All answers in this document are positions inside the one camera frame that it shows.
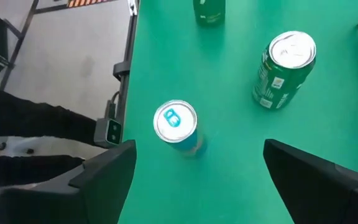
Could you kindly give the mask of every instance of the can lid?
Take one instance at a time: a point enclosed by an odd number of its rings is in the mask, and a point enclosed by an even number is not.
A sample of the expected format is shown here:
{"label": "can lid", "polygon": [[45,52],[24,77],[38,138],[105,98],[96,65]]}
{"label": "can lid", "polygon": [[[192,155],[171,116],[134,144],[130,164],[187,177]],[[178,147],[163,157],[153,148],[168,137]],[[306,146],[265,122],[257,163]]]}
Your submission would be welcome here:
{"label": "can lid", "polygon": [[153,123],[160,139],[175,143],[193,134],[197,127],[197,115],[189,103],[171,100],[157,109]]}
{"label": "can lid", "polygon": [[316,57],[316,44],[307,33],[288,31],[270,43],[272,60],[285,68],[303,68]]}

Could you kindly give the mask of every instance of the leg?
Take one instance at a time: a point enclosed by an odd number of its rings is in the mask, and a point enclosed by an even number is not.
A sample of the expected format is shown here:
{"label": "leg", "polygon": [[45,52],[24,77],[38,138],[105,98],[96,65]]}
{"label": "leg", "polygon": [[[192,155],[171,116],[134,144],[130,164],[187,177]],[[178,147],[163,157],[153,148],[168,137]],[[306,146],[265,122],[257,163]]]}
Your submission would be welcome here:
{"label": "leg", "polygon": [[34,103],[0,91],[0,136],[54,136],[95,145],[96,121],[61,106]]}
{"label": "leg", "polygon": [[0,187],[47,181],[82,162],[83,159],[71,156],[0,156]]}

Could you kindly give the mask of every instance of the bottle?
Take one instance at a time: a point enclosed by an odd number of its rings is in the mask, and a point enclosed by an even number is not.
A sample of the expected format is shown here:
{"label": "bottle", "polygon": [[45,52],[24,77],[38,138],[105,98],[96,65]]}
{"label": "bottle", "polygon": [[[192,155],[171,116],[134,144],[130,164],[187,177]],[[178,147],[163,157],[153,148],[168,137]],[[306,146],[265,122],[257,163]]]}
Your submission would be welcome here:
{"label": "bottle", "polygon": [[226,0],[193,0],[196,21],[201,26],[216,26],[224,22]]}

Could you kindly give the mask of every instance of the soda can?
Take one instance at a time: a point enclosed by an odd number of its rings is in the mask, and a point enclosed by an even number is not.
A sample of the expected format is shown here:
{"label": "soda can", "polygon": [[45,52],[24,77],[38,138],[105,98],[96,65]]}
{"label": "soda can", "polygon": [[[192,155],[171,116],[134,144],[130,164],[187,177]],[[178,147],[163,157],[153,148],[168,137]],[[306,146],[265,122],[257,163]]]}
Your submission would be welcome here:
{"label": "soda can", "polygon": [[160,139],[182,152],[198,157],[204,153],[205,139],[198,127],[194,108],[183,100],[171,100],[154,114],[154,130]]}
{"label": "soda can", "polygon": [[316,63],[316,44],[306,33],[288,31],[271,41],[262,54],[259,80],[252,96],[276,110],[295,96]]}
{"label": "soda can", "polygon": [[193,0],[196,21],[201,26],[216,26],[224,22],[226,0]]}

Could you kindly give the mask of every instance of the gray floor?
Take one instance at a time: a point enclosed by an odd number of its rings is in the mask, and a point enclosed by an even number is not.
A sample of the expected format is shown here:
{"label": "gray floor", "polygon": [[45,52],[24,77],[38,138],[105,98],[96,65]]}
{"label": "gray floor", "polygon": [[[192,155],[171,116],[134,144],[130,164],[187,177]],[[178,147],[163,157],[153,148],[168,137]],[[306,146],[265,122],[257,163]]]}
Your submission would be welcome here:
{"label": "gray floor", "polygon": [[[41,0],[38,8],[62,2]],[[32,0],[0,0],[0,17],[21,30],[31,4]],[[107,100],[119,89],[112,68],[123,60],[128,23],[126,0],[35,15],[5,90],[93,119],[103,117]],[[16,38],[9,35],[8,42],[11,54]],[[9,149],[0,154],[24,155],[24,150],[13,150],[15,142],[17,138],[10,138]],[[66,139],[29,142],[38,155],[90,158],[103,152]]]}

